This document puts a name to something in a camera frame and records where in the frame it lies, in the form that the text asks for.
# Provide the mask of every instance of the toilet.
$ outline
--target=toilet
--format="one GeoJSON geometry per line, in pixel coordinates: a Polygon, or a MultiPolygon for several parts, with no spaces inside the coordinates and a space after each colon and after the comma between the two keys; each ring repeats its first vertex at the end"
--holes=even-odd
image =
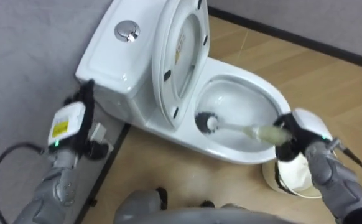
{"type": "Polygon", "coordinates": [[[76,76],[94,79],[102,108],[137,128],[235,164],[274,159],[274,146],[243,133],[197,128],[195,115],[204,111],[243,125],[272,124],[290,112],[269,82],[208,57],[209,49],[206,0],[115,0],[76,76]]]}

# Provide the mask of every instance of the gray wall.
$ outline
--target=gray wall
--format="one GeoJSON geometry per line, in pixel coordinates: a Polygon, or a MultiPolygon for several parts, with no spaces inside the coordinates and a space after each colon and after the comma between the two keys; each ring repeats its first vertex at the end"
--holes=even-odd
{"type": "Polygon", "coordinates": [[[362,1],[208,0],[208,4],[362,55],[362,1]]]}
{"type": "MultiPolygon", "coordinates": [[[[23,140],[46,145],[52,116],[78,85],[74,73],[110,0],[0,0],[0,153],[23,140]]],[[[116,140],[123,123],[96,118],[116,140]]],[[[87,196],[104,162],[81,161],[79,198],[87,196]]],[[[0,168],[0,207],[12,222],[30,200],[49,163],[29,151],[0,168]]],[[[68,216],[77,215],[79,200],[68,216]]]]}

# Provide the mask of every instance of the toilet seat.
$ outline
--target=toilet seat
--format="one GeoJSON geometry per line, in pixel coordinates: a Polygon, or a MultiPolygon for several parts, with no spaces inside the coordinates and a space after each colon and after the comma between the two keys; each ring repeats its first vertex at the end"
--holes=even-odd
{"type": "Polygon", "coordinates": [[[152,52],[152,81],[165,120],[178,128],[208,57],[207,2],[168,0],[160,15],[152,52]]]}

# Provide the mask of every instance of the toilet tank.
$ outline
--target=toilet tank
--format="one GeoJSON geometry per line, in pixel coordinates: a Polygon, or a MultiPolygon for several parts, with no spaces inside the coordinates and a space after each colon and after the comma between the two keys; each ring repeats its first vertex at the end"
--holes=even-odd
{"type": "Polygon", "coordinates": [[[156,109],[151,55],[166,0],[113,0],[79,63],[76,77],[94,79],[95,99],[112,116],[144,125],[156,109]]]}

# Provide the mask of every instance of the yellow label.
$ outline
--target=yellow label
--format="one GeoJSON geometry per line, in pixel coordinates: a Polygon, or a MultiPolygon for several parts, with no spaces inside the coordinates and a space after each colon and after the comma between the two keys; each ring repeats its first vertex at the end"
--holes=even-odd
{"type": "Polygon", "coordinates": [[[183,33],[183,30],[181,30],[181,34],[179,36],[179,41],[178,41],[178,44],[177,44],[177,48],[175,49],[175,64],[177,64],[177,62],[179,61],[184,40],[185,40],[185,34],[183,33]]]}
{"type": "Polygon", "coordinates": [[[68,131],[69,121],[62,121],[56,124],[52,130],[52,137],[55,138],[60,134],[66,133],[68,131]]]}
{"type": "Polygon", "coordinates": [[[180,58],[180,53],[179,53],[179,51],[177,50],[176,52],[175,52],[175,63],[177,64],[177,62],[179,61],[179,58],[180,58]]]}

